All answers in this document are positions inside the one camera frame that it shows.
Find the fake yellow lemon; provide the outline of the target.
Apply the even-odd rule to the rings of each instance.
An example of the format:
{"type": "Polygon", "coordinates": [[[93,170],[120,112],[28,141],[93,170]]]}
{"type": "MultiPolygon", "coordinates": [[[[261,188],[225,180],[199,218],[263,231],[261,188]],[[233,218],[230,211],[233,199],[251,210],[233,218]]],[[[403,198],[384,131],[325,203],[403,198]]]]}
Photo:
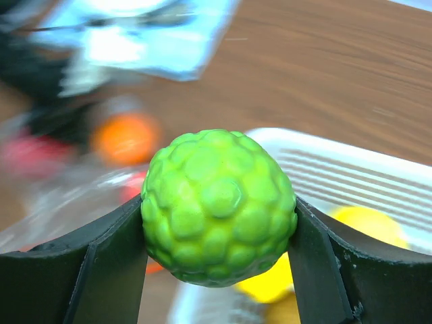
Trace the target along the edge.
{"type": "Polygon", "coordinates": [[[410,250],[402,227],[390,216],[366,207],[338,207],[330,216],[343,224],[387,244],[410,250]]]}

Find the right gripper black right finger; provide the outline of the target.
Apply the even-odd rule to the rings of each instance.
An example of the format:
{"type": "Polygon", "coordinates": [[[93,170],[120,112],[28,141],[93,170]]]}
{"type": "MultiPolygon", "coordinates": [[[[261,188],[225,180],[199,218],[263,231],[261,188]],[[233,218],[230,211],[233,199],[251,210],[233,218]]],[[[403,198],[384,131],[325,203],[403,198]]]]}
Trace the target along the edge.
{"type": "Polygon", "coordinates": [[[430,323],[431,256],[369,237],[301,198],[288,254],[301,323],[430,323]]]}

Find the clear zip top bag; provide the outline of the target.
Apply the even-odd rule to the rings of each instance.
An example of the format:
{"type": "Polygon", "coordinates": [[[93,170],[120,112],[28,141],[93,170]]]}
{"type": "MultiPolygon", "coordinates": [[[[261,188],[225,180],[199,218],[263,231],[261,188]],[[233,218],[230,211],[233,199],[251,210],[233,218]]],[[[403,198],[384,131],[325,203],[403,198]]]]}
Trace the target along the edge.
{"type": "MultiPolygon", "coordinates": [[[[108,117],[146,114],[130,95],[106,100],[90,110],[90,137],[108,117]]],[[[1,124],[1,145],[27,135],[26,114],[1,124]]],[[[30,179],[9,173],[1,161],[1,252],[27,251],[102,217],[139,194],[148,163],[110,166],[90,147],[76,147],[74,157],[57,175],[30,179]]]]}

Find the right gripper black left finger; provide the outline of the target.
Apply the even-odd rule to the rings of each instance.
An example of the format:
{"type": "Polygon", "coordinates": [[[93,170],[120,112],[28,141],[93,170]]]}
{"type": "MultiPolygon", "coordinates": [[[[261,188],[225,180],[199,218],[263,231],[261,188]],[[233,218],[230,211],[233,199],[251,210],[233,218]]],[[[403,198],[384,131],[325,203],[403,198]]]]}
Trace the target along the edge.
{"type": "Polygon", "coordinates": [[[147,264],[140,204],[2,254],[1,322],[137,323],[147,264]]]}

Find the fake red apple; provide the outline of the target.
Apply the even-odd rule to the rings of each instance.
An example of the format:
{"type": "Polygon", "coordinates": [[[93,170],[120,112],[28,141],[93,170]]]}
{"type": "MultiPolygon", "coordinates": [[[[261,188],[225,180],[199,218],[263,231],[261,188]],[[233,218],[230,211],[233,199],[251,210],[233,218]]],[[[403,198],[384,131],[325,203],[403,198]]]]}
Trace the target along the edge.
{"type": "Polygon", "coordinates": [[[61,173],[74,157],[73,146],[46,136],[17,136],[1,145],[1,161],[15,176],[50,178],[61,173]]]}

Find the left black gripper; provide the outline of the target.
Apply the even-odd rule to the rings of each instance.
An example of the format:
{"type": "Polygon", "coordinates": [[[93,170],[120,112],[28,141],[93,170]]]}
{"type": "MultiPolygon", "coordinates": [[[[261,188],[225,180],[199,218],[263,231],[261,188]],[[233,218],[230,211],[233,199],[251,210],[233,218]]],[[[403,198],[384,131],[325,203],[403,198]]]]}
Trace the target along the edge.
{"type": "Polygon", "coordinates": [[[41,55],[1,14],[1,81],[32,99],[24,124],[28,135],[60,142],[89,141],[88,112],[101,83],[69,76],[74,58],[48,59],[41,55]]]}

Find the fake yellow pear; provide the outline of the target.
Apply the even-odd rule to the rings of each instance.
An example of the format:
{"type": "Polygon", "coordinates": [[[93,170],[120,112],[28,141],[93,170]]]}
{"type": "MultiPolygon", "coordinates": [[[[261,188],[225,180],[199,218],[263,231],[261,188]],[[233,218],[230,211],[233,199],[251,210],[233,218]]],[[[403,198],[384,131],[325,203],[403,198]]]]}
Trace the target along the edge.
{"type": "Polygon", "coordinates": [[[270,270],[237,283],[234,288],[253,301],[274,303],[294,291],[290,260],[284,253],[270,270]]]}

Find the small fake brown orange fruit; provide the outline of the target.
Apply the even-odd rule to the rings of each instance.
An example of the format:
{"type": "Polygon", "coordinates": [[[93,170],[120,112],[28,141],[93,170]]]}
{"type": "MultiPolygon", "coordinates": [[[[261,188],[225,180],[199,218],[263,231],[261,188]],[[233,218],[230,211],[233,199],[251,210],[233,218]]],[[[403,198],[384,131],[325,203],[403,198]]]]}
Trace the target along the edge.
{"type": "Polygon", "coordinates": [[[267,305],[265,324],[300,324],[295,293],[289,293],[281,300],[267,305]]]}

